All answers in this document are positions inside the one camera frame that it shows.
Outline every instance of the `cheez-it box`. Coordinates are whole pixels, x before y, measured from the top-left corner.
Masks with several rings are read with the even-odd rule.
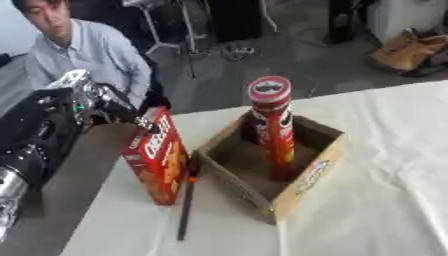
[[[122,154],[154,202],[172,205],[186,172],[188,154],[165,107],[149,109],[145,118],[156,124],[160,133],[137,127]]]

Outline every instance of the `red pringles can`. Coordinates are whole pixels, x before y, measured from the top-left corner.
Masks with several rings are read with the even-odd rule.
[[[252,113],[258,142],[266,150],[273,180],[296,177],[294,161],[294,130],[291,113],[291,82],[280,76],[261,77],[249,85]]]

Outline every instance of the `cardboard box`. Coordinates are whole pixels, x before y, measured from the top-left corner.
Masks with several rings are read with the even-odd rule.
[[[186,173],[188,154],[164,107],[149,109],[145,118],[155,123],[160,133],[152,134],[137,127],[122,155],[154,202],[172,205]]]
[[[276,223],[296,206],[342,154],[343,133],[305,117],[294,117],[295,161],[298,176],[291,182],[268,177],[269,163],[256,145],[252,116],[246,114],[224,128],[198,150],[206,168],[225,190],[257,209],[268,223]]]

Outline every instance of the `man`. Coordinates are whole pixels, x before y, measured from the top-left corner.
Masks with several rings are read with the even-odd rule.
[[[126,93],[137,109],[160,105],[156,101],[161,99],[161,104],[169,105],[161,88],[151,87],[149,66],[119,31],[70,19],[67,0],[12,2],[42,32],[26,62],[35,89],[47,86],[67,71],[86,69],[95,82],[115,85]]]

